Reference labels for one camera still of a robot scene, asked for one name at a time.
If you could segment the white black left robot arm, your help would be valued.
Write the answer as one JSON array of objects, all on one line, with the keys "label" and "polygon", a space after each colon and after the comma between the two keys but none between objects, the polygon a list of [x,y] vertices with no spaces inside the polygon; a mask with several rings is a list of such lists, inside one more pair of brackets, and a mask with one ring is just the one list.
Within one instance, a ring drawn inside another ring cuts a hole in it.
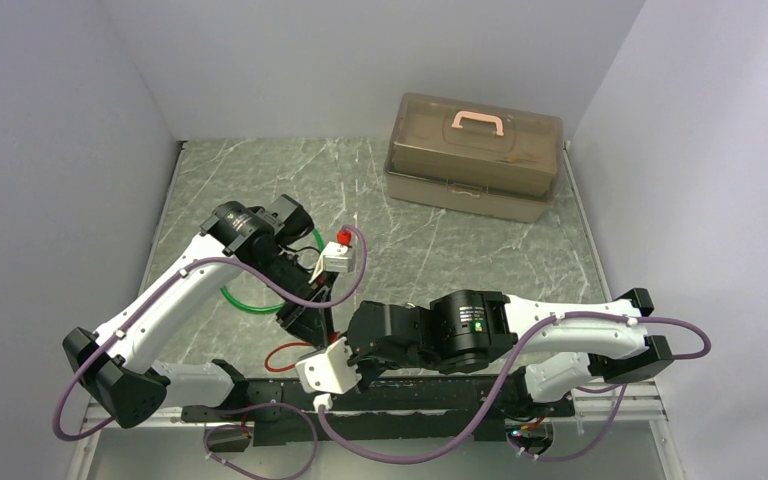
[{"label": "white black left robot arm", "polygon": [[278,324],[304,342],[328,345],[336,336],[330,315],[336,263],[305,267],[292,248],[313,229],[310,215],[287,195],[266,207],[219,205],[136,301],[95,330],[76,328],[64,338],[79,384],[122,428],[172,407],[202,406],[224,420],[239,417],[249,402],[249,384],[231,364],[173,364],[159,355],[204,302],[243,272],[302,299],[284,302]]}]

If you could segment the red cable lock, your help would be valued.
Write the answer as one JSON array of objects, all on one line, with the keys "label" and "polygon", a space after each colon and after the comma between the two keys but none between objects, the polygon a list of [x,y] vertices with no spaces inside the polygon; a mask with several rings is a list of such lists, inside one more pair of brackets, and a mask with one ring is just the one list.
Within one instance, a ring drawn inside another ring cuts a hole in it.
[{"label": "red cable lock", "polygon": [[281,344],[272,349],[263,359],[262,365],[268,373],[278,374],[294,369],[297,356],[296,351],[309,352],[313,345],[309,342],[292,341]]}]

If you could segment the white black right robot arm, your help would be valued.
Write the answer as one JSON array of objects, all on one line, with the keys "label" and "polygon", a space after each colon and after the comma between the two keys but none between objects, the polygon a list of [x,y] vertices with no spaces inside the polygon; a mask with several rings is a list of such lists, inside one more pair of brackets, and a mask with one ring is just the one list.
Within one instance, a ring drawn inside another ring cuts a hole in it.
[{"label": "white black right robot arm", "polygon": [[510,391],[515,409],[534,415],[594,379],[636,383],[670,366],[668,340],[643,322],[652,311],[646,293],[573,304],[459,290],[426,307],[364,301],[345,336],[365,382],[413,368],[471,374],[500,358],[513,364],[523,353],[546,353]]}]

